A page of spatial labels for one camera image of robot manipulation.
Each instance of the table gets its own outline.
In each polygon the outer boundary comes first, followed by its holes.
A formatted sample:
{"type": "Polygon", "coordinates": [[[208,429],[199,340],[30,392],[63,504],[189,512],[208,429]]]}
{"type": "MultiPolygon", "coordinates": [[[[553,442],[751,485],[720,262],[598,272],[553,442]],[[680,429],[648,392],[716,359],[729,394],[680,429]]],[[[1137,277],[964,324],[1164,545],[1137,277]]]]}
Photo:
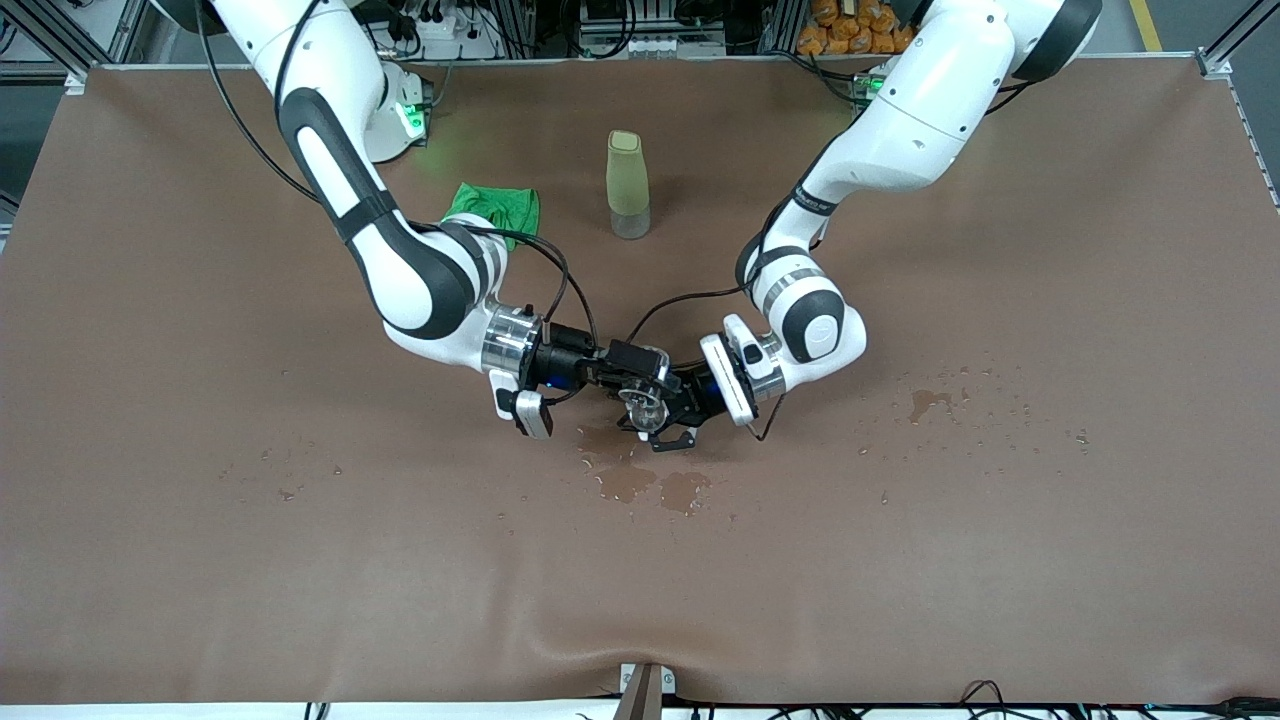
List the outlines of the table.
{"type": "MultiPolygon", "coordinates": [[[[229,81],[285,158],[266,92],[229,81]]],[[[384,170],[399,204],[535,187],[607,336],[732,284],[849,120],[785,63],[452,82],[384,170]],[[637,242],[608,232],[614,128],[645,141],[637,242]]],[[[931,188],[838,210],[818,258],[861,360],[765,443],[721,419],[632,456],[595,393],[527,441],[484,378],[387,341],[206,74],[95,72],[0,258],[0,697],[563,697],[627,661],[737,702],[1277,694],[1277,231],[1225,85],[1078,61],[931,188]]],[[[545,307],[557,278],[517,250],[503,299],[545,307]]],[[[641,340],[691,356],[748,310],[689,302],[641,340]]]]}

